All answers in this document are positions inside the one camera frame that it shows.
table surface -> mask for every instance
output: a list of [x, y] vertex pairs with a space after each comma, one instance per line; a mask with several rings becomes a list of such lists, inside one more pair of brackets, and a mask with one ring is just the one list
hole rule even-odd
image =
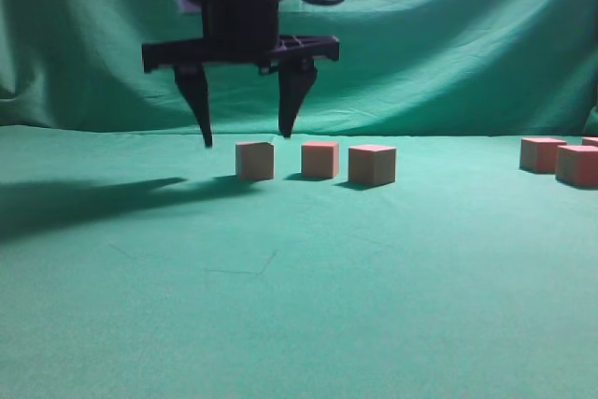
[[[303, 180], [322, 139], [341, 173]], [[240, 140], [276, 179], [236, 180]], [[358, 144], [397, 182], [349, 185]], [[598, 191], [519, 154], [0, 128], [0, 398], [598, 397]]]

block top face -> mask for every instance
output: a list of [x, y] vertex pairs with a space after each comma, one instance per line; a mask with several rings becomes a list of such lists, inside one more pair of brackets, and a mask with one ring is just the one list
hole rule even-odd
[[332, 141], [319, 141], [319, 140], [312, 140], [309, 142], [305, 142], [304, 147], [325, 147], [325, 148], [329, 148], [329, 147], [336, 147], [338, 145], [338, 142], [332, 142]]
[[562, 149], [566, 150], [566, 151], [575, 151], [575, 152], [587, 152], [587, 153], [598, 152], [598, 147], [594, 147], [592, 145], [563, 145]]
[[386, 150], [396, 150], [395, 147], [389, 147], [387, 145], [372, 145], [372, 144], [365, 144], [365, 145], [355, 145], [350, 147], [353, 150], [364, 150], [364, 151], [386, 151]]
[[523, 140], [527, 142], [534, 142], [535, 144], [566, 144], [566, 140], [554, 139], [552, 137], [524, 137]]
[[237, 146], [246, 147], [249, 145], [272, 145], [270, 142], [237, 142]]

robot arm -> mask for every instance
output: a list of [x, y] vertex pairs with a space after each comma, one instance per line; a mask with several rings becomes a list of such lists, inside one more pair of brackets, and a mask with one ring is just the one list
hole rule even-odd
[[[338, 61], [334, 36], [280, 35], [281, 0], [178, 0], [183, 12], [201, 13], [203, 37], [144, 44], [144, 71], [174, 70], [175, 82], [190, 106], [207, 147], [212, 146], [208, 86], [204, 64], [253, 64], [260, 75], [278, 73], [278, 129], [290, 137], [301, 105], [314, 85], [315, 60]], [[303, 0], [333, 6], [345, 0]]]

green fabric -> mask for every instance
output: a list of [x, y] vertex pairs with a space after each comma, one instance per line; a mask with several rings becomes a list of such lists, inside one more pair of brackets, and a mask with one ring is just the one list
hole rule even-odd
[[[307, 138], [0, 129], [0, 397], [598, 396], [598, 191], [518, 137], [342, 137], [302, 181]], [[396, 183], [345, 184], [361, 143]]]
[[[188, 130], [170, 72], [140, 45], [199, 36], [172, 0], [0, 0], [0, 123]], [[297, 131], [579, 134], [595, 105], [596, 0], [348, 0], [282, 6], [282, 32], [337, 35]], [[210, 69], [219, 133], [274, 133], [276, 77]], [[588, 132], [598, 133], [592, 122]]]

pink-topped block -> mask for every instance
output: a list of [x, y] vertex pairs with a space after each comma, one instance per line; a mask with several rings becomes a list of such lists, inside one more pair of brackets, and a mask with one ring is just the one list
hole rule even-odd
[[581, 140], [581, 145], [592, 145], [598, 147], [598, 137], [584, 137]]
[[349, 147], [349, 182], [368, 186], [389, 184], [396, 179], [395, 147], [356, 145]]
[[559, 147], [566, 140], [552, 137], [524, 137], [521, 140], [520, 168], [535, 173], [554, 173]]
[[269, 142], [236, 143], [236, 175], [239, 179], [264, 181], [274, 178], [274, 145]]
[[598, 187], [598, 147], [568, 145], [559, 148], [556, 179], [576, 187]]
[[306, 178], [334, 178], [340, 170], [338, 142], [310, 141], [301, 146], [301, 174]]

